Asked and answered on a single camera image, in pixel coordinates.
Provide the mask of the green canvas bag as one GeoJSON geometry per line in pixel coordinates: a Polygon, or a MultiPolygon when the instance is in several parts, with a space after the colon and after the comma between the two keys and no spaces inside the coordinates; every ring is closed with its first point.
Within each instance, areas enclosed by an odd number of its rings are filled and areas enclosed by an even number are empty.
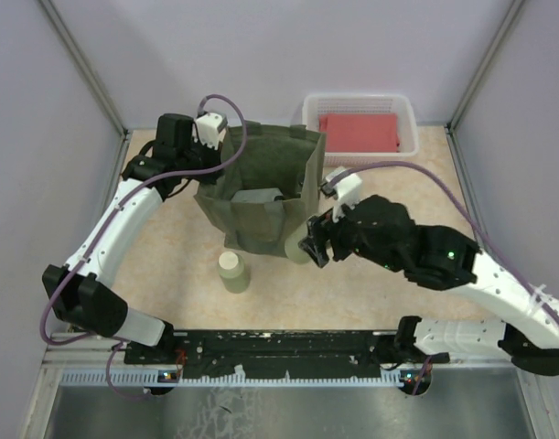
{"type": "Polygon", "coordinates": [[[304,125],[249,121],[241,155],[215,184],[199,184],[194,196],[224,246],[254,254],[285,256],[286,238],[317,212],[327,137],[304,125]],[[285,200],[234,203],[244,189],[277,187],[285,200]]]}

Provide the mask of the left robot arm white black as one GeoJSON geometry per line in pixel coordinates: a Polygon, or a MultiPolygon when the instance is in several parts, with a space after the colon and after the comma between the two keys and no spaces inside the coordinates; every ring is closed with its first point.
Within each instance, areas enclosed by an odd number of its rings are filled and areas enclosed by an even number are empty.
{"type": "Polygon", "coordinates": [[[225,115],[198,117],[166,113],[156,137],[129,161],[113,200],[86,241],[61,266],[42,275],[48,303],[39,323],[42,338],[49,315],[90,333],[144,345],[147,356],[164,363],[177,351],[164,320],[130,307],[113,289],[115,276],[137,235],[184,178],[213,183],[220,176],[225,115]]]}

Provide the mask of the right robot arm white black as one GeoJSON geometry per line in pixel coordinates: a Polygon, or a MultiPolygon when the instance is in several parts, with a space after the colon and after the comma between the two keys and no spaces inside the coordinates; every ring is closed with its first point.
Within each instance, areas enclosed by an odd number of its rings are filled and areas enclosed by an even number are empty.
{"type": "Polygon", "coordinates": [[[447,226],[418,225],[406,207],[377,195],[335,215],[310,217],[297,243],[318,266],[351,254],[427,290],[466,297],[491,319],[404,316],[393,346],[400,360],[452,354],[505,358],[530,373],[559,375],[559,299],[529,292],[478,244],[447,226]]]}

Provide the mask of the white square bottle black cap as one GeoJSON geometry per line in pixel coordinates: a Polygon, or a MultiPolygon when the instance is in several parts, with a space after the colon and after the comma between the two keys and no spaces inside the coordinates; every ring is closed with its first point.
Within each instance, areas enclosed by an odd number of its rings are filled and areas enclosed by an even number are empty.
{"type": "Polygon", "coordinates": [[[234,203],[251,204],[264,204],[283,200],[285,200],[284,194],[277,187],[239,190],[231,199],[234,203]]]}

